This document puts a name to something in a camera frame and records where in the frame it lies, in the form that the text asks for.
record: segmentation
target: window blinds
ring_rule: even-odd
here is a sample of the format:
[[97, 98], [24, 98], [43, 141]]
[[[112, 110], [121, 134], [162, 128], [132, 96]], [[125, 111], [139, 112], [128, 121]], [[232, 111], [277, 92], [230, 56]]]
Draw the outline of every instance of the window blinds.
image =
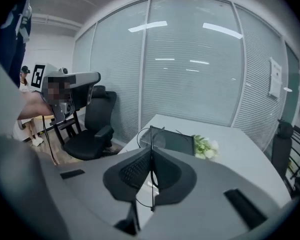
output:
[[[253, 14], [237, 8], [246, 47], [246, 80], [234, 127], [240, 128], [264, 150], [278, 125], [287, 86], [287, 66], [279, 35]], [[280, 97], [269, 96], [272, 57], [282, 66]]]
[[90, 70], [101, 74], [98, 85], [115, 91], [111, 124], [114, 138], [128, 143], [138, 133], [140, 60], [147, 2], [124, 8], [98, 22]]
[[155, 114], [230, 126], [243, 79], [231, 5], [152, 0], [148, 25], [141, 126]]
[[95, 27], [96, 25], [94, 24], [75, 41], [72, 61], [73, 73], [90, 71], [91, 45]]

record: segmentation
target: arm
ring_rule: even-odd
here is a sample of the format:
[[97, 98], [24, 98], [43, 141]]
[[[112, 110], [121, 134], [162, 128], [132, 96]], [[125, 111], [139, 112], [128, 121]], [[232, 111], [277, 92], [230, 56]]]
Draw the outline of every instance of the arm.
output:
[[39, 92], [23, 92], [22, 95], [26, 100], [26, 104], [18, 120], [52, 115], [50, 106], [44, 102]]

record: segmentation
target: cap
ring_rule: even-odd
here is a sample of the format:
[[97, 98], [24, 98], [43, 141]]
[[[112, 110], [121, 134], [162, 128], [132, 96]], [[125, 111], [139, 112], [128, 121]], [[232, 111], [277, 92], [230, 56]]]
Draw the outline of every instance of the cap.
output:
[[30, 70], [28, 69], [27, 66], [23, 66], [23, 67], [21, 68], [21, 71], [22, 71], [23, 73], [25, 73], [25, 74], [29, 74], [29, 73], [30, 73]]

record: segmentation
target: desk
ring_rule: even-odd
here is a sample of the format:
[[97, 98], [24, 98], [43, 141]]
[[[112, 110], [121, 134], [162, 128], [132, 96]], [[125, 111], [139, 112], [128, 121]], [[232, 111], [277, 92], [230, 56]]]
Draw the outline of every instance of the desk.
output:
[[[165, 127], [167, 131], [179, 131], [189, 136], [201, 135], [210, 140], [216, 140], [219, 145], [220, 156], [215, 157], [213, 159], [214, 162], [232, 169], [262, 189], [279, 207], [283, 207], [291, 200], [289, 192], [276, 169], [264, 153], [242, 130], [159, 114], [156, 114], [144, 128], [150, 126], [157, 128]], [[146, 130], [139, 134], [139, 139], [145, 132]], [[119, 154], [137, 148], [137, 136], [135, 136]], [[150, 189], [146, 185], [147, 181], [148, 179], [145, 181], [142, 189]]]

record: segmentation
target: white shoe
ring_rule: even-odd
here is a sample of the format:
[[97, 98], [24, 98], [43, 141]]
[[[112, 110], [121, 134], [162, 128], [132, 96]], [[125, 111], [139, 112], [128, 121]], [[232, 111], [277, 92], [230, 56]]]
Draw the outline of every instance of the white shoe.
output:
[[39, 136], [35, 137], [35, 139], [37, 140], [37, 142], [39, 144], [41, 144], [42, 142], [44, 142], [44, 139], [43, 138], [40, 138]]
[[40, 143], [34, 138], [34, 139], [32, 139], [32, 145], [34, 145], [35, 147], [38, 147], [40, 145]]

